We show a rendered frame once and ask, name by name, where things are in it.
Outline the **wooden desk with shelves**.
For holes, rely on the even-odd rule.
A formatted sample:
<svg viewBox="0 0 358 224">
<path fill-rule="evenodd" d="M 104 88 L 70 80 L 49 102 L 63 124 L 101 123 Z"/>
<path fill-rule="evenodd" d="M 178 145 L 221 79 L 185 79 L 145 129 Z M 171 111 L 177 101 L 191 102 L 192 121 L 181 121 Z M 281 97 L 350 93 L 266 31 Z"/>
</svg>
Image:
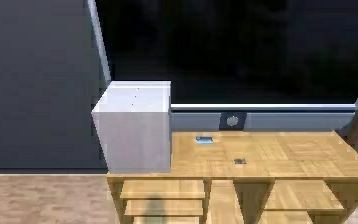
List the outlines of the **wooden desk with shelves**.
<svg viewBox="0 0 358 224">
<path fill-rule="evenodd" d="M 175 132 L 170 172 L 107 182 L 120 224 L 344 224 L 358 153 L 336 132 Z"/>
</svg>

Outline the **dark window with white frame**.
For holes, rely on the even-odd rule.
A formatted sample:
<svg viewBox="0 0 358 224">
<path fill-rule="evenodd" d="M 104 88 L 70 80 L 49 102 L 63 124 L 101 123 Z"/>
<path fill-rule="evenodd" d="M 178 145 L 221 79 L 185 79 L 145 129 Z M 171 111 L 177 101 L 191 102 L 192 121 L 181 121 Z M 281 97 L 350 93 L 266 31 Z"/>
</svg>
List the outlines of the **dark window with white frame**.
<svg viewBox="0 0 358 224">
<path fill-rule="evenodd" d="M 107 76 L 179 110 L 352 111 L 358 0 L 90 0 Z"/>
</svg>

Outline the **white box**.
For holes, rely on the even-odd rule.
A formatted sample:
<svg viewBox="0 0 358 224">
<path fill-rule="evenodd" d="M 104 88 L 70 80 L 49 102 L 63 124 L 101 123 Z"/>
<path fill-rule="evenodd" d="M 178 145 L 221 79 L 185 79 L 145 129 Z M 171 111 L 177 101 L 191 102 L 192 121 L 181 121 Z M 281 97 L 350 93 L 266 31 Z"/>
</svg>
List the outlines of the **white box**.
<svg viewBox="0 0 358 224">
<path fill-rule="evenodd" d="M 112 174 L 171 170 L 171 83 L 113 81 L 92 118 Z"/>
</svg>

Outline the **black square with grey disc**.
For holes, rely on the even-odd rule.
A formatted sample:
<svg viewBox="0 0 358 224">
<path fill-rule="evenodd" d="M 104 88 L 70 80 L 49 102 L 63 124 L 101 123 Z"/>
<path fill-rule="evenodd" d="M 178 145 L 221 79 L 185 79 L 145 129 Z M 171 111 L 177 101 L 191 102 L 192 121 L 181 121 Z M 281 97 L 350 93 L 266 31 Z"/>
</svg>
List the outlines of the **black square with grey disc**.
<svg viewBox="0 0 358 224">
<path fill-rule="evenodd" d="M 247 114 L 245 112 L 222 112 L 220 116 L 220 131 L 242 131 Z"/>
</svg>

